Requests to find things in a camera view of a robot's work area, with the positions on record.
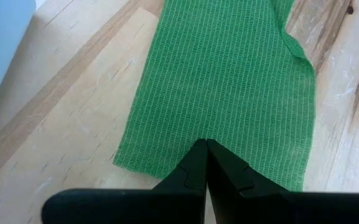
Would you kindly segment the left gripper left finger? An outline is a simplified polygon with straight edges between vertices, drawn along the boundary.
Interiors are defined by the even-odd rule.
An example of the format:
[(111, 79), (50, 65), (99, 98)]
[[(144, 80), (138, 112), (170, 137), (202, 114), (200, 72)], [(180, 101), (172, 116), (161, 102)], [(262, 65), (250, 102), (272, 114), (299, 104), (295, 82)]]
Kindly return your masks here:
[(204, 224), (207, 142), (198, 139), (153, 189), (68, 189), (42, 207), (43, 224)]

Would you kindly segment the green elastic bandage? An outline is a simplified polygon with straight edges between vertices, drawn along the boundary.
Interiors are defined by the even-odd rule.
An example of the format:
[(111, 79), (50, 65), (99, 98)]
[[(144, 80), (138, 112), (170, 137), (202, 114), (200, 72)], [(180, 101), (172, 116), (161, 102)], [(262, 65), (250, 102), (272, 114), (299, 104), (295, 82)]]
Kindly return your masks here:
[(215, 139), (302, 189), (315, 73), (285, 30), (294, 0), (165, 0), (114, 164), (165, 178)]

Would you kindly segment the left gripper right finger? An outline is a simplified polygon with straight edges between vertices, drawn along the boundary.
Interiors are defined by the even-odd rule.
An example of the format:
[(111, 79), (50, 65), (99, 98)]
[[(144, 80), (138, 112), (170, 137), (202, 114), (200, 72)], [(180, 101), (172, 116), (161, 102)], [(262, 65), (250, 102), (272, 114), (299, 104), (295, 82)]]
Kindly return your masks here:
[(217, 141), (207, 146), (217, 224), (359, 224), (359, 194), (291, 192)]

